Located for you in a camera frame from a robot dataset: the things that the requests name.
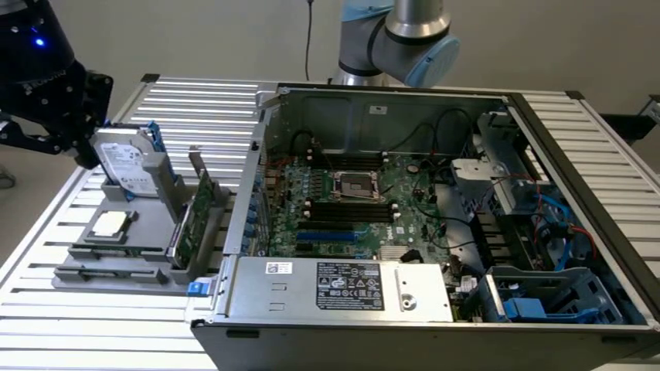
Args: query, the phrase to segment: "metal table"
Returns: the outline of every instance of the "metal table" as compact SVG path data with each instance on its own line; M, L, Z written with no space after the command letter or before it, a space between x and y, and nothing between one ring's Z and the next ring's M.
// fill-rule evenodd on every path
M196 179L187 150L201 145L211 174L236 189L259 121L255 102L275 88L267 82L161 77L139 85L116 121L161 125L175 170L187 182ZM563 92L521 93L660 277L657 176L583 100ZM52 269L103 200L103 178L100 170L75 170L0 268L0 369L216 369L184 323L188 298L52 288ZM221 234L212 267L223 243ZM660 359L601 370L657 369L648 365L653 362Z

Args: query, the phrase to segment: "sticker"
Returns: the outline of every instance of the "sticker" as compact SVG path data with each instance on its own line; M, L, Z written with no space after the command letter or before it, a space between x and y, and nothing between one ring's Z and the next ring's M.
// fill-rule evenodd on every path
M388 106L369 106L369 114L388 114Z
M101 151L121 188L137 196L156 196L152 176L143 170L143 152L132 145L103 143Z
M384 311L380 265L316 263L316 306L327 311Z
M267 263L267 274L292 274L292 273L293 273L292 262L269 261Z

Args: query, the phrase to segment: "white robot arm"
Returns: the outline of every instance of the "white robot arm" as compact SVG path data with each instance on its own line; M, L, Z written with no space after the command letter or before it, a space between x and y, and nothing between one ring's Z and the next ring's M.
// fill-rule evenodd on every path
M337 85L432 87L457 58L443 0L347 0Z

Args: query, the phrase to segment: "blue latch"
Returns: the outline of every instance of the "blue latch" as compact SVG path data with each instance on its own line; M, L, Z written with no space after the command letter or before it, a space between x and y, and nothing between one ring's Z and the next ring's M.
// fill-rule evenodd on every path
M205 282L191 282L185 296L191 298L205 298L211 290L211 284Z
M536 298L513 298L504 302L507 318L513 322L548 322L548 323L599 323L596 308L589 308L577 313L545 313L544 306Z

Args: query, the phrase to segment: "screw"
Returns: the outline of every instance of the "screw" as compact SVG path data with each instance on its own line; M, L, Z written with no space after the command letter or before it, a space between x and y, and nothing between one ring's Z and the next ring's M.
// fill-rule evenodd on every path
M501 165L493 166L493 172L496 172L497 174L504 173L504 167Z

